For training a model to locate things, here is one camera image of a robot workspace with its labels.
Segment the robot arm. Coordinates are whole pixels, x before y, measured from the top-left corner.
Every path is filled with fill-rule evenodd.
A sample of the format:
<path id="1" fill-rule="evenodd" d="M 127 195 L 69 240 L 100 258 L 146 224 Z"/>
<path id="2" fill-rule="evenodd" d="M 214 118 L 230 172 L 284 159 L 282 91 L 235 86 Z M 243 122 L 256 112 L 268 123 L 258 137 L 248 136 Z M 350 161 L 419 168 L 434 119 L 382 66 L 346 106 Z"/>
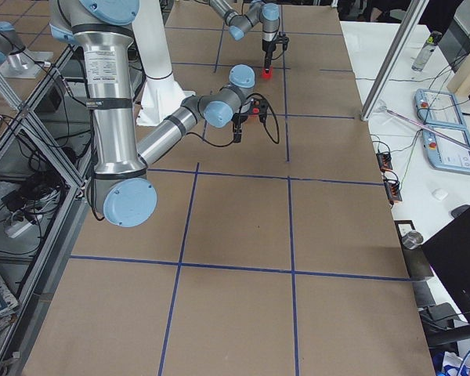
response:
<path id="1" fill-rule="evenodd" d="M 257 24 L 262 25 L 262 50 L 265 53 L 263 74 L 269 77 L 280 27 L 279 6 L 264 1 L 252 1 L 246 13 L 238 13 L 227 1 L 207 1 L 207 4 L 222 17 L 236 41 L 241 40 Z"/>
<path id="2" fill-rule="evenodd" d="M 252 94 L 255 73 L 239 64 L 208 96 L 187 96 L 174 79 L 161 7 L 156 1 L 52 1 L 52 35 L 82 47 L 86 106 L 93 122 L 97 162 L 88 188 L 95 213 L 120 227 L 148 220 L 157 193 L 146 170 L 199 121 L 221 128 Z M 128 49 L 136 45 L 146 74 L 144 104 L 156 128 L 136 139 Z"/>

